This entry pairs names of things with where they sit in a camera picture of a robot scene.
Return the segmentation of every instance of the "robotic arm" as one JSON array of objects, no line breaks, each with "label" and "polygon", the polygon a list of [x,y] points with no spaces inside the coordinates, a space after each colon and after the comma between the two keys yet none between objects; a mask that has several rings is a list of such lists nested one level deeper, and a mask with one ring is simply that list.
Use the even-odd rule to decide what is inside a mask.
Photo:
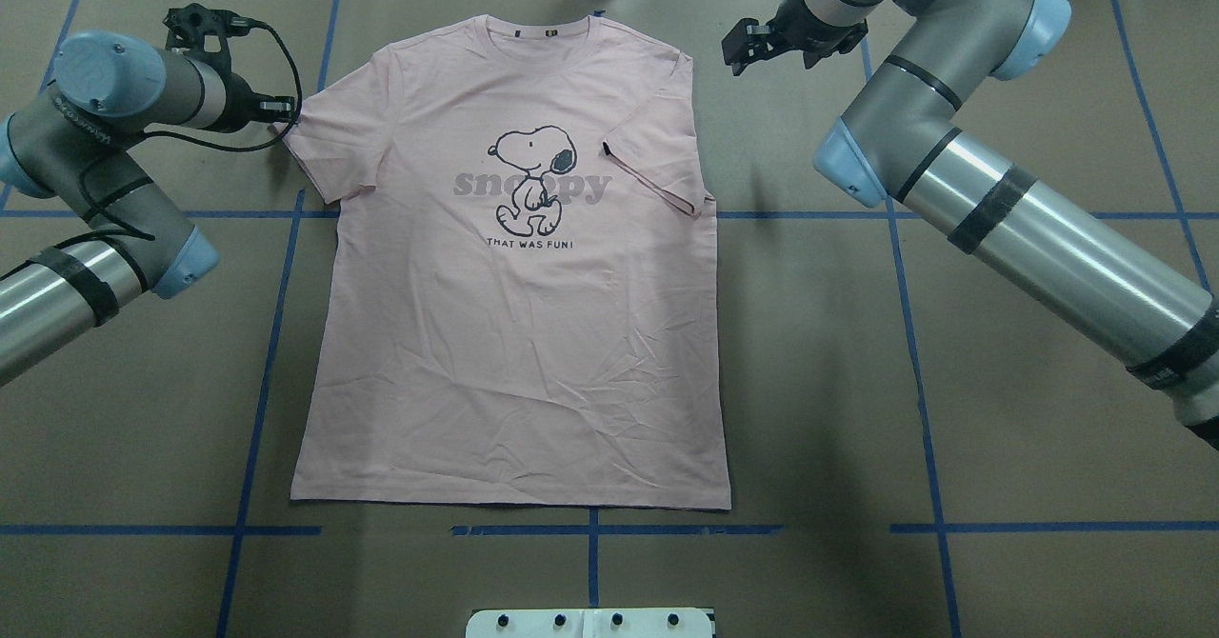
[{"label": "robotic arm", "polygon": [[[154,137],[224,151],[283,138],[299,116],[300,74],[269,26],[193,4],[169,10],[165,50],[104,30],[60,46],[56,82],[0,123],[0,181],[33,198],[59,195],[93,229],[0,277],[0,385],[101,326],[145,290],[173,298],[210,272],[215,248],[127,150]],[[283,49],[296,98],[254,93],[233,73],[229,37],[262,28]],[[212,37],[218,51],[207,51]],[[230,133],[249,122],[286,122],[252,148],[229,148],[168,131],[167,123]]]},{"label": "robotic arm", "polygon": [[[790,50],[851,51],[884,0],[784,0],[723,40],[740,74]],[[814,166],[865,206],[892,196],[1006,276],[1174,403],[1219,449],[1219,305],[951,122],[987,76],[1025,73],[1063,35],[1067,0],[894,0],[915,17],[823,140]]]}]

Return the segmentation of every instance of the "blue plastic cover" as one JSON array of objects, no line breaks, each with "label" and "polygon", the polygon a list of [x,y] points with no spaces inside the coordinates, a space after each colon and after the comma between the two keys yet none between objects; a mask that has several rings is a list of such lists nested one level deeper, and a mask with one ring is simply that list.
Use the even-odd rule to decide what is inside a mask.
[{"label": "blue plastic cover", "polygon": [[165,61],[130,35],[85,30],[55,54],[56,82],[77,107],[101,117],[128,117],[156,104],[165,91]]},{"label": "blue plastic cover", "polygon": [[207,272],[216,268],[219,261],[221,254],[204,238],[202,232],[196,226],[195,231],[190,232],[190,238],[187,238],[182,250],[178,251],[173,263],[166,270],[165,276],[152,287],[152,293],[168,300],[204,278]]},{"label": "blue plastic cover", "polygon": [[1012,81],[1037,66],[1058,45],[1070,23],[1070,2],[1067,0],[1032,0],[1032,11],[1024,24],[1024,33],[1015,48],[997,70],[991,73],[1000,81]]},{"label": "blue plastic cover", "polygon": [[813,166],[834,185],[846,190],[847,195],[867,207],[875,207],[889,195],[841,118],[834,122],[834,128],[817,149]]},{"label": "blue plastic cover", "polygon": [[26,170],[21,167],[21,162],[17,161],[17,152],[12,151],[12,143],[9,140],[9,120],[11,118],[12,115],[9,115],[0,124],[0,181],[12,184],[13,188],[30,198],[40,200],[54,198],[55,194],[35,183],[34,178],[29,178]]}]

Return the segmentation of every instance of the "shirt sleeve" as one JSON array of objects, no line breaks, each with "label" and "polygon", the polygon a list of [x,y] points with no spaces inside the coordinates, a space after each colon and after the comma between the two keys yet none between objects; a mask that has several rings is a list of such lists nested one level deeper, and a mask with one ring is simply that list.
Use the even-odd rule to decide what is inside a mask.
[{"label": "shirt sleeve", "polygon": [[605,140],[605,151],[667,204],[697,217],[709,194],[694,129],[694,60],[680,54],[668,79]]},{"label": "shirt sleeve", "polygon": [[327,203],[375,188],[399,110],[401,68],[389,48],[317,95],[284,138]]}]

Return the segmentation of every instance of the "snoopy graphic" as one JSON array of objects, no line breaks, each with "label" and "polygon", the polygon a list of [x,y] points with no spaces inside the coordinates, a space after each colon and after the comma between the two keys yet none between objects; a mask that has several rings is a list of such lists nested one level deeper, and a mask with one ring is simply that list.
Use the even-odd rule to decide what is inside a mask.
[{"label": "snoopy graphic", "polygon": [[495,218],[503,231],[528,238],[550,235],[563,218],[563,204],[546,190],[544,176],[568,173],[575,168],[575,145],[572,137],[557,126],[544,126],[530,132],[510,131],[486,150],[525,174],[512,190],[512,206],[500,205]]}]

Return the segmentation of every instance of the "pink t-shirt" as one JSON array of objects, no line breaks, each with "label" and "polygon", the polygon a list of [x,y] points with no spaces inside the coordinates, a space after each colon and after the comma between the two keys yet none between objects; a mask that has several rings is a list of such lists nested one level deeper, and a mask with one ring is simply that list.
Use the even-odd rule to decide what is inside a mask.
[{"label": "pink t-shirt", "polygon": [[341,216],[293,499],[730,507],[691,77],[480,16],[305,101]]}]

